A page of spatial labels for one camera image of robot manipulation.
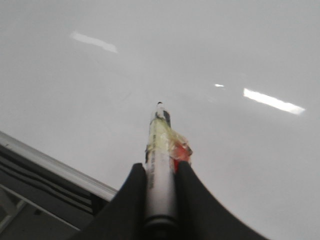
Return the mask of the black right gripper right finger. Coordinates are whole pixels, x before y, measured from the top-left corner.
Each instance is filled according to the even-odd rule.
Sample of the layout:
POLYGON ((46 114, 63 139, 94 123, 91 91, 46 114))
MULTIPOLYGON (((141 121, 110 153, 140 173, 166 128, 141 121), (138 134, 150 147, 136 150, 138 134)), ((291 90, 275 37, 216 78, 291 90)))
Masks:
POLYGON ((228 211, 203 185, 189 163, 175 174, 182 240, 266 240, 228 211))

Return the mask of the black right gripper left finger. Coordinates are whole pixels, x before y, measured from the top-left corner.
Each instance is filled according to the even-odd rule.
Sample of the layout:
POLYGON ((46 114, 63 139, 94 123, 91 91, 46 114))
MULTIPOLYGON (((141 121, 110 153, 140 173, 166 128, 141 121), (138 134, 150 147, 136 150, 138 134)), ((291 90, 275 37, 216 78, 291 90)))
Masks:
POLYGON ((70 240, 140 240, 146 197, 146 171, 133 164, 124 184, 87 227, 70 240))

